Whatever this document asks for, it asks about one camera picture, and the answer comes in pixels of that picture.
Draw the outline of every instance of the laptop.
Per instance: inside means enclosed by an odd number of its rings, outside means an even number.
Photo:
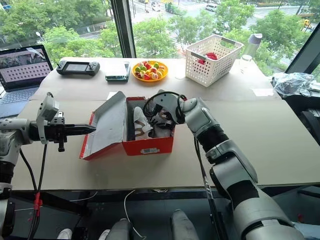
[[[43,45],[0,51],[0,118],[18,115],[52,70]]]

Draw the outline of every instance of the white plastic basket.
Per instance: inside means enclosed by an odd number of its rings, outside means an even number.
[[[232,44],[233,49],[222,46],[222,41]],[[205,87],[210,86],[230,71],[243,46],[240,42],[216,34],[191,44],[186,48],[185,76]],[[210,52],[215,53],[218,59],[205,57]],[[197,62],[198,59],[204,60],[204,65]]]

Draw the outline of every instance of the plastic bag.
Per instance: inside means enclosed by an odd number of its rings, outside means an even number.
[[[283,97],[294,94],[308,95],[314,76],[307,73],[275,73],[272,77],[273,88]]]

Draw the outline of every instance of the floor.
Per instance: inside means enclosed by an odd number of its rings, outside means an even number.
[[[314,192],[319,192],[317,187],[309,188]],[[68,200],[77,199],[76,192],[55,192],[55,195]],[[298,194],[297,190],[292,190],[274,197],[283,211],[292,221],[298,220],[301,214],[303,221],[308,224],[320,225],[320,199],[311,196]],[[12,235],[26,237],[29,232],[30,217],[32,210],[20,210],[31,208],[27,202],[14,200],[16,203],[15,227]],[[232,222],[232,216],[228,211],[228,201],[218,198],[216,205],[222,211],[225,225],[230,240],[238,240]],[[123,202],[90,203],[92,215],[88,218],[81,218],[78,227],[87,227],[89,240],[97,240],[105,229],[110,229],[112,225],[125,217]],[[148,201],[128,201],[126,203],[127,212],[135,228],[147,239],[171,240],[170,216],[176,209],[183,210],[193,222],[200,240],[217,239],[210,223],[210,209],[206,199],[179,199],[179,200],[148,200]],[[79,216],[55,209],[42,207],[41,218],[35,238],[54,239],[64,228],[73,228]]]

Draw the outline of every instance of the laptop keyboard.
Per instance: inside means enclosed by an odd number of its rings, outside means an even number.
[[[0,100],[0,104],[10,104],[15,102],[22,102],[28,100],[35,92],[36,88],[28,88],[23,90],[7,92],[4,97]]]

